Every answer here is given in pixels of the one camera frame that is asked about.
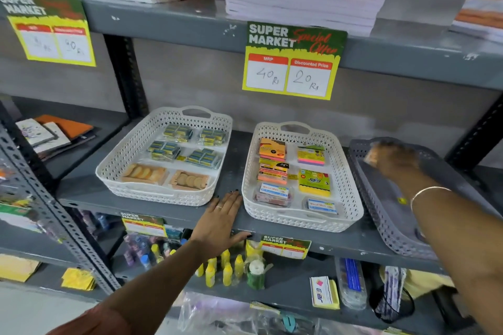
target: black mesh pen holder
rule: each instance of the black mesh pen holder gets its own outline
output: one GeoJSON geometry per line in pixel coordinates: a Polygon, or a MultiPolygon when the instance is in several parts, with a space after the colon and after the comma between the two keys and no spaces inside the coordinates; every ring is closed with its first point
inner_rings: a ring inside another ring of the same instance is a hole
{"type": "Polygon", "coordinates": [[[369,305],[376,317],[384,323],[391,324],[399,319],[411,316],[415,311],[414,300],[406,289],[402,290],[402,299],[400,301],[400,310],[396,311],[386,301],[384,295],[384,286],[370,293],[369,305]]]}

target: perforated metal upright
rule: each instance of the perforated metal upright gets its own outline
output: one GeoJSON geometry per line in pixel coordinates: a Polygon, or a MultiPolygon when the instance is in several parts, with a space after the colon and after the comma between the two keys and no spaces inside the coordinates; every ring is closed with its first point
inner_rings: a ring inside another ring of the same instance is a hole
{"type": "Polygon", "coordinates": [[[34,198],[32,206],[39,214],[42,224],[51,228],[75,256],[77,264],[92,272],[97,284],[106,294],[119,288],[120,284],[110,272],[109,261],[103,250],[83,223],[74,214],[68,213],[53,197],[55,181],[2,104],[0,161],[14,172],[9,183],[23,194],[34,198]]]}

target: person's left hand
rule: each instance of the person's left hand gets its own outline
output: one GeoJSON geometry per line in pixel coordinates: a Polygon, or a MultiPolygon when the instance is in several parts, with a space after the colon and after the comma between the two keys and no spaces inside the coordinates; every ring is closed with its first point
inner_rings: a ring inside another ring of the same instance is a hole
{"type": "Polygon", "coordinates": [[[220,256],[224,250],[243,241],[251,234],[240,232],[230,236],[230,230],[242,201],[243,198],[237,190],[225,194],[222,200],[218,197],[211,200],[189,240],[199,244],[202,262],[220,256]]]}

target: white floor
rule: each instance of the white floor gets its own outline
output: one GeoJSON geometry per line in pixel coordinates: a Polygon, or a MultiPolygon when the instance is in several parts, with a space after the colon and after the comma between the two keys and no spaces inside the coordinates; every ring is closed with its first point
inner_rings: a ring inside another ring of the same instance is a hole
{"type": "MultiPolygon", "coordinates": [[[[44,335],[81,315],[95,304],[26,291],[0,282],[0,327],[2,335],[44,335]]],[[[165,319],[157,335],[190,335],[177,329],[176,319],[165,319]]]]}

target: bracelet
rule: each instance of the bracelet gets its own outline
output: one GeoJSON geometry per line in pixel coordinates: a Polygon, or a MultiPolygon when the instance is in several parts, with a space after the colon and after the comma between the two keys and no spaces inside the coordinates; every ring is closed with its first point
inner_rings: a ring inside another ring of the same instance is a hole
{"type": "Polygon", "coordinates": [[[446,189],[446,190],[448,190],[448,191],[451,191],[451,192],[452,192],[452,190],[450,190],[449,188],[440,187],[440,186],[432,186],[432,187],[423,188],[421,191],[419,191],[418,193],[416,193],[416,194],[414,195],[414,197],[411,199],[411,211],[412,211],[412,213],[414,213],[414,210],[412,209],[412,204],[413,204],[413,202],[414,202],[414,199],[415,199],[415,198],[417,198],[417,197],[418,197],[418,196],[419,196],[422,192],[428,191],[429,189],[432,189],[432,188],[446,189]]]}

